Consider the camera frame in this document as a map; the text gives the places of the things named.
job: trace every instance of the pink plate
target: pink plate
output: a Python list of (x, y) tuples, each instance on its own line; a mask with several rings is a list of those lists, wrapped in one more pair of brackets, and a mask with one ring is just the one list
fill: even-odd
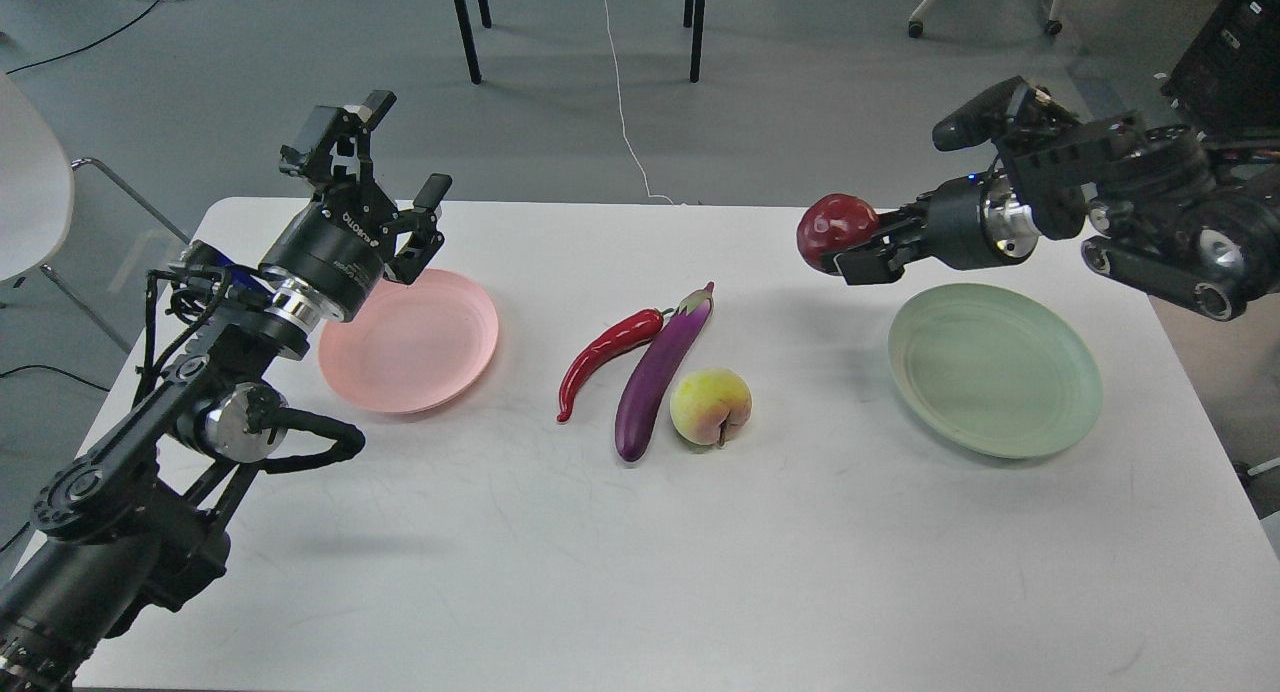
[(320, 331), (320, 374), (338, 397), (384, 413), (452, 400), (498, 347), (498, 310), (484, 288), (444, 269), (410, 287), (379, 281), (351, 322)]

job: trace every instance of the caster wheel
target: caster wheel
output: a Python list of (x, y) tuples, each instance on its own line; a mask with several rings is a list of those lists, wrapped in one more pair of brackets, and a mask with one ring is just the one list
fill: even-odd
[(1249, 477), (1249, 466), (1244, 464), (1243, 460), (1234, 460), (1231, 469), (1235, 471), (1235, 478), (1239, 478), (1240, 487), (1248, 487), (1253, 482), (1253, 478)]

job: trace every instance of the red chili pepper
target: red chili pepper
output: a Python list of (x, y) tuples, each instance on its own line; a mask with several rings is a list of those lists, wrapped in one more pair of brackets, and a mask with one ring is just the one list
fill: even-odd
[(658, 312), (658, 310), (640, 310), (631, 317), (623, 318), (622, 322), (614, 324), (613, 327), (605, 329), (603, 335), (596, 336), (595, 342), (586, 345), (586, 349), (579, 353), (573, 363), (568, 365), (568, 372), (564, 374), (564, 381), (561, 382), (561, 411), (556, 416), (556, 422), (568, 422), (568, 414), (573, 413), (573, 397), (596, 368), (616, 356), (653, 340), (662, 329), (663, 317), (664, 313)]

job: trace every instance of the black equipment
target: black equipment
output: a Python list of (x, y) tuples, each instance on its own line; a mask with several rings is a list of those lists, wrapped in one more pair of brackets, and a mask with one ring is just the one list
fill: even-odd
[[(1038, 237), (1065, 240), (1084, 219), (1093, 272), (1226, 320), (1280, 288), (1280, 168), (1239, 182), (1231, 160), (1189, 127), (1147, 128), (1129, 113), (1079, 122), (1047, 90), (1012, 77), (933, 128), (937, 150), (996, 145), (988, 171), (942, 183), (882, 214), (867, 240), (822, 256), (849, 285), (896, 281), (936, 256), (952, 269), (1020, 263)], [(1097, 194), (1085, 201), (1083, 185)]]
[[(412, 208), (397, 208), (374, 180), (370, 133), (394, 101), (375, 91), (355, 107), (315, 107), (280, 150), (280, 169), (314, 194), (259, 269), (196, 240), (169, 271), (150, 274), (133, 409), (40, 491), (32, 523), (49, 540), (0, 588), (0, 692), (69, 689), (97, 642), (123, 634), (142, 608), (177, 611), (221, 577), (227, 524), (256, 473), (314, 469), (362, 449), (360, 429), (289, 408), (262, 374), (276, 356), (301, 359), (321, 318), (352, 318), (379, 278), (411, 283), (443, 246), (436, 206), (451, 178), (431, 174)], [(188, 326), (152, 359), (161, 279)], [(333, 444), (269, 458), (289, 429)], [(211, 460), (183, 492), (159, 477), (164, 436)]]
[(1280, 0), (1222, 0), (1162, 90), (1213, 136), (1280, 139)]

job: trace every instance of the purple eggplant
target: purple eggplant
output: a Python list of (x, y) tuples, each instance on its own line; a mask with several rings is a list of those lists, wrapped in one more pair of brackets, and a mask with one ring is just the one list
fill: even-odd
[(649, 446), (662, 397), (676, 377), (676, 370), (685, 359), (689, 347), (694, 345), (712, 315), (714, 287), (716, 283), (709, 281), (681, 301), (667, 320), (667, 326), (649, 342), (649, 349), (631, 372), (631, 379), (627, 379), (613, 422), (613, 443), (618, 448), (618, 455), (627, 463), (639, 460)]

